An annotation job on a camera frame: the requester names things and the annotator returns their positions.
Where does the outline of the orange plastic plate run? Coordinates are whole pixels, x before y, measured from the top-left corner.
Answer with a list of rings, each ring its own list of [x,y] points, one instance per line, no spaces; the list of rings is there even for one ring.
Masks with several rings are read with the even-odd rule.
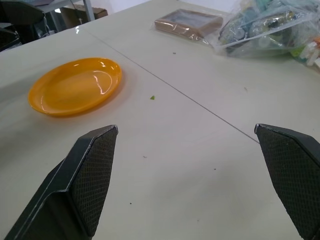
[[[120,87],[122,77],[122,68],[111,59],[77,59],[41,76],[28,92],[28,103],[49,116],[79,115],[107,101]]]

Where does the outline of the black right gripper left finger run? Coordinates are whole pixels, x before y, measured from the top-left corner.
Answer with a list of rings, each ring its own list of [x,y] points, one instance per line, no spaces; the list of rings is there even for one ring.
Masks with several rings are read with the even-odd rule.
[[[92,240],[111,179],[116,125],[79,137],[45,177],[4,240]]]

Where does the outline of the brown cardboard carton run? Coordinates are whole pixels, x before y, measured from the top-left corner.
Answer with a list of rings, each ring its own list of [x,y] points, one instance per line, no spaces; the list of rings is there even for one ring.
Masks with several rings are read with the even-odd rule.
[[[93,7],[92,11],[95,20],[108,16],[108,11],[104,8]],[[74,6],[62,7],[60,12],[68,29],[89,21],[84,5],[75,4]]]

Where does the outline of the clear plastic bag of items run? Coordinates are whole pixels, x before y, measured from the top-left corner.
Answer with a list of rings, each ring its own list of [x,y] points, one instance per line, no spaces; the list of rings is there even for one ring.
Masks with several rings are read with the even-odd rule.
[[[290,54],[320,66],[320,0],[238,0],[205,40],[233,58]]]

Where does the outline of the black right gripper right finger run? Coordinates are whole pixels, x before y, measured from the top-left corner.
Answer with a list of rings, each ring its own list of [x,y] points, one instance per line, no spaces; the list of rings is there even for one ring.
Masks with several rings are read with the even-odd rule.
[[[256,134],[279,199],[303,240],[320,240],[320,142],[258,123]]]

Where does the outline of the black office chair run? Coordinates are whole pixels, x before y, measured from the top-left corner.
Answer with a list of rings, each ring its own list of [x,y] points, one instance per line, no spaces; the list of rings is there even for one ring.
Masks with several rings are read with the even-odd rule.
[[[0,52],[39,37],[35,25],[43,21],[45,13],[39,8],[19,0],[0,0],[0,23],[10,24],[13,30],[0,27]]]

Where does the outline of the grey metal table leg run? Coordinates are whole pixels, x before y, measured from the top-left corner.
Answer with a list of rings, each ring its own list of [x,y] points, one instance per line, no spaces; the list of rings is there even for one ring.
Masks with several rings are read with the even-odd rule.
[[[85,11],[86,11],[86,15],[87,15],[88,21],[89,22],[94,21],[95,20],[95,16],[94,16],[91,0],[82,0],[82,1],[83,1],[83,4],[84,4],[84,8],[85,8]]]

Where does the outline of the brown cardboard box with window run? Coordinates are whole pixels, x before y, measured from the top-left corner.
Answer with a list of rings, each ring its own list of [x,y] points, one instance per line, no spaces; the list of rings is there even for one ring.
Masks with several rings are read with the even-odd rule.
[[[222,24],[221,16],[187,9],[177,9],[154,21],[159,31],[197,41],[214,33]]]

